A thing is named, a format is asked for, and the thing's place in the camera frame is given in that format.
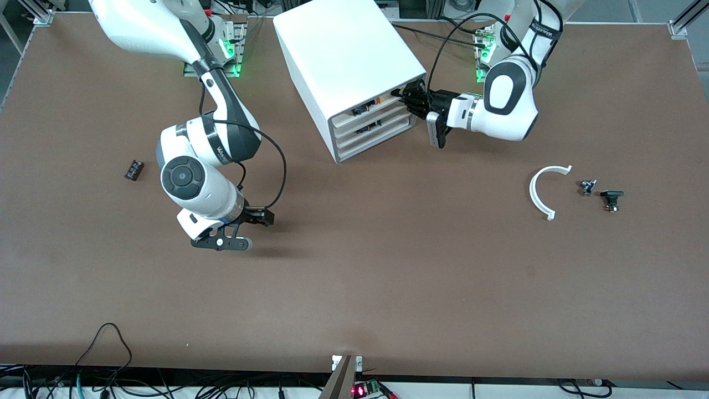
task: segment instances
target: white box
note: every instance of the white box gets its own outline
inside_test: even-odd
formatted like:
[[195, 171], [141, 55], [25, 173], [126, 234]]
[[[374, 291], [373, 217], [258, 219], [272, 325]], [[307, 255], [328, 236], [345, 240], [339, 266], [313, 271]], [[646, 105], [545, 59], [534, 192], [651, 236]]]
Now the white box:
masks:
[[426, 71], [373, 0], [312, 0], [273, 22], [293, 84], [336, 163], [413, 127], [416, 117], [389, 93]]

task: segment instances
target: brown table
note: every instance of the brown table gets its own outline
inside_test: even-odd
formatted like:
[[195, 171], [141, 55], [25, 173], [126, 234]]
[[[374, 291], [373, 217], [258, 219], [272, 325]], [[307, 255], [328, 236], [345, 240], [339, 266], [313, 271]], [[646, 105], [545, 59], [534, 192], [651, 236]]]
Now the brown table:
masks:
[[[0, 361], [73, 364], [113, 321], [136, 366], [327, 371], [346, 352], [377, 373], [708, 380], [709, 106], [687, 45], [665, 26], [565, 31], [526, 141], [454, 131], [440, 151], [419, 123], [335, 165], [263, 23], [233, 84], [289, 179], [276, 224], [234, 253], [189, 245], [154, 162], [198, 82], [58, 15], [0, 115]], [[429, 67], [440, 42], [402, 36]], [[451, 45], [433, 85], [473, 76]], [[538, 183], [553, 222], [527, 193], [546, 165], [574, 166]], [[275, 150], [247, 167], [247, 198], [270, 201]], [[578, 194], [587, 178], [626, 192], [618, 213]], [[113, 332], [87, 359], [123, 361]]]

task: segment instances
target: white robotic arm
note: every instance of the white robotic arm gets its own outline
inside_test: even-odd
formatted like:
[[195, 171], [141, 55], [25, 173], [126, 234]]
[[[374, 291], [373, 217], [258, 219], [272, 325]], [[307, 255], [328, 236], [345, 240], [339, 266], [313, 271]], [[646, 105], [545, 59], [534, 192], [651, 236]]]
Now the white robotic arm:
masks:
[[525, 33], [521, 46], [499, 22], [492, 29], [476, 32], [477, 38], [486, 38], [486, 48], [478, 58], [479, 67], [486, 71], [484, 95], [446, 90], [431, 92], [423, 82], [410, 84], [402, 93], [395, 90], [392, 94], [401, 96], [409, 111], [426, 120], [432, 146], [443, 148], [446, 135], [453, 128], [521, 141], [537, 120], [532, 89], [559, 40], [564, 23], [583, 2], [515, 0], [508, 25], [517, 37], [522, 31]]
[[[164, 191], [183, 210], [177, 219], [193, 246], [247, 250], [251, 240], [226, 236], [223, 226], [270, 225], [267, 209], [249, 208], [239, 188], [217, 168], [254, 156], [258, 124], [229, 83], [222, 52], [223, 20], [207, 18], [197, 0], [91, 0], [96, 19], [124, 50], [190, 64], [217, 108], [162, 131], [156, 157]], [[213, 231], [218, 236], [211, 236]]]

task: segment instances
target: gray floor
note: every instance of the gray floor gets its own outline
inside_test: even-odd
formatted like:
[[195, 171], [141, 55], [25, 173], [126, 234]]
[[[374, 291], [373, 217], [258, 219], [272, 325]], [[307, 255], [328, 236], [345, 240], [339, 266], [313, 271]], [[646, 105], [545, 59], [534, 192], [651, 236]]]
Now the gray floor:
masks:
[[[690, 3], [691, 0], [588, 0], [571, 20], [633, 22], [631, 4], [637, 4], [636, 18], [639, 17], [642, 22], [667, 22], [677, 16]], [[67, 7], [68, 11], [90, 11], [87, 0], [69, 0]], [[17, 0], [9, 0], [3, 14], [13, 26], [20, 40], [26, 43], [32, 23], [22, 16], [24, 12], [25, 10]], [[705, 12], [689, 27], [688, 43], [709, 99], [709, 12]], [[9, 37], [0, 29], [0, 96], [4, 96], [6, 93], [19, 59], [20, 56]]]

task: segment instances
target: white curved handle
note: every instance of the white curved handle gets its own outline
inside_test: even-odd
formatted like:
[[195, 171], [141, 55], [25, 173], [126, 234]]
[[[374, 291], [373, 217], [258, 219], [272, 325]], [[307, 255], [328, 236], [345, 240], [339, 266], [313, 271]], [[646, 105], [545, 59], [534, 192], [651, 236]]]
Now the white curved handle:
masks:
[[569, 165], [568, 168], [556, 165], [541, 168], [539, 169], [539, 172], [537, 172], [537, 174], [532, 177], [532, 181], [530, 182], [530, 197], [532, 198], [532, 202], [534, 202], [534, 205], [540, 211], [547, 214], [547, 220], [554, 220], [556, 212], [553, 209], [549, 208], [547, 205], [544, 205], [544, 202], [542, 202], [542, 200], [539, 199], [539, 195], [537, 195], [537, 178], [544, 172], [556, 172], [561, 173], [562, 175], [566, 175], [567, 173], [571, 172], [571, 165]]

